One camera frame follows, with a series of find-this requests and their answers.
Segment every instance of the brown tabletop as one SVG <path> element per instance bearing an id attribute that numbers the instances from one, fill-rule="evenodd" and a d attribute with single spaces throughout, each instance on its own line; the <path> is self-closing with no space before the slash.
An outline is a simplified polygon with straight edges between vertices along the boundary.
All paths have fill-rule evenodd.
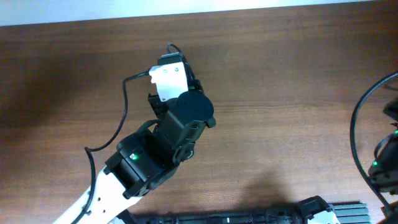
<path id="1" fill-rule="evenodd" d="M 357 171 L 349 120 L 359 97 L 398 65 L 398 5 L 361 2 L 0 27 L 0 223 L 50 223 L 90 185 L 83 150 L 123 113 L 121 82 L 156 64 L 167 42 L 186 54 L 215 107 L 195 156 L 133 213 L 220 212 L 296 202 L 382 206 Z M 128 83 L 117 143 L 155 116 L 150 78 Z M 364 105 L 358 151 L 393 129 L 396 91 Z"/>

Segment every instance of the wooden surface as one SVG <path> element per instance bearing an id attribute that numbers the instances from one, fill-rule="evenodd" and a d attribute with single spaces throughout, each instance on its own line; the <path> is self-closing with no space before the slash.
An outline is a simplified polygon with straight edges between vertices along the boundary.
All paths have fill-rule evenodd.
<path id="1" fill-rule="evenodd" d="M 84 146 L 112 136 L 122 80 L 155 65 L 167 42 L 187 55 L 217 126 L 130 211 L 245 210 L 320 195 L 368 203 L 372 221 L 380 220 L 348 128 L 359 97 L 398 66 L 397 12 L 393 2 L 361 2 L 0 27 L 0 223 L 50 223 L 83 193 L 90 184 Z M 127 120 L 94 154 L 97 170 L 154 118 L 150 79 L 127 91 Z M 396 94 L 380 90 L 361 111 L 366 169 L 392 131 L 382 109 Z"/>

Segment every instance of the black cable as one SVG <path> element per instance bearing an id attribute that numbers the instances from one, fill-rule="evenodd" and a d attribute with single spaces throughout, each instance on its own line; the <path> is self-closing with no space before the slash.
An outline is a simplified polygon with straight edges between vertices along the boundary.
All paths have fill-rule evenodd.
<path id="1" fill-rule="evenodd" d="M 390 140 L 394 137 L 393 134 L 388 135 L 386 138 L 384 138 L 383 140 L 381 140 L 379 142 L 379 144 L 377 144 L 377 146 L 374 148 L 374 159 L 377 159 L 378 155 L 379 155 L 379 150 L 381 149 L 382 146 L 388 144 L 390 142 Z"/>
<path id="2" fill-rule="evenodd" d="M 123 80 L 124 113 L 123 113 L 122 120 L 120 121 L 119 127 L 117 128 L 116 132 L 113 134 L 111 139 L 107 143 L 105 143 L 103 146 L 97 147 L 97 148 L 93 148 L 93 149 L 85 147 L 86 150 L 89 150 L 90 152 L 98 152 L 98 151 L 106 148 L 108 145 L 110 145 L 113 142 L 113 140 L 116 138 L 116 136 L 119 134 L 120 130 L 122 129 L 124 120 L 126 120 L 126 116 L 127 116 L 128 100 L 127 100 L 126 82 L 128 82 L 130 80 L 137 79 L 137 78 L 141 78 L 141 77 L 144 77 L 144 76 L 147 76 L 147 75 L 149 75 L 148 71 L 142 72 L 142 73 L 140 73 L 138 75 L 133 75 L 133 76 L 128 77 L 128 78 Z"/>
<path id="3" fill-rule="evenodd" d="M 175 50 L 177 50 L 178 52 L 182 52 L 182 51 L 179 49 L 179 47 L 177 47 L 175 44 L 168 43 L 168 44 L 167 44 L 167 53 L 168 53 L 168 54 L 171 54 L 171 53 L 172 53 L 171 47 L 173 47 L 173 48 L 174 48 Z"/>
<path id="4" fill-rule="evenodd" d="M 369 180 L 368 176 L 366 175 L 364 169 L 362 168 L 361 162 L 358 159 L 358 153 L 356 151 L 356 143 L 355 143 L 355 124 L 356 124 L 356 118 L 358 117 L 359 109 L 362 107 L 362 105 L 365 103 L 367 98 L 369 97 L 370 94 L 372 94 L 377 88 L 379 88 L 381 85 L 383 85 L 385 82 L 390 80 L 391 78 L 394 78 L 398 76 L 398 71 L 382 78 L 379 80 L 376 84 L 374 84 L 366 93 L 359 99 L 358 103 L 355 106 L 355 109 L 353 111 L 353 115 L 351 117 L 351 125 L 349 127 L 349 141 L 351 144 L 351 152 L 353 154 L 353 158 L 355 161 L 355 165 L 359 170 L 359 173 L 362 175 L 362 178 L 365 180 L 365 182 L 369 185 L 371 190 L 376 194 L 376 196 L 379 198 L 381 203 L 383 203 L 386 211 L 388 213 L 391 212 L 391 208 L 389 206 L 389 203 L 387 200 L 381 195 L 380 191 L 372 184 L 372 182 Z"/>
<path id="5" fill-rule="evenodd" d="M 80 221 L 81 218 L 83 218 L 83 215 L 87 213 L 88 208 L 90 207 L 91 202 L 93 201 L 94 197 L 94 191 L 95 191 L 95 165 L 94 165 L 94 159 L 93 155 L 91 152 L 87 149 L 85 149 L 88 160 L 90 161 L 90 167 L 91 167 L 91 187 L 90 187 L 90 193 L 88 194 L 88 199 L 86 202 L 86 205 L 83 207 L 81 210 L 80 214 L 75 218 L 75 220 L 72 222 L 72 224 L 76 224 Z"/>

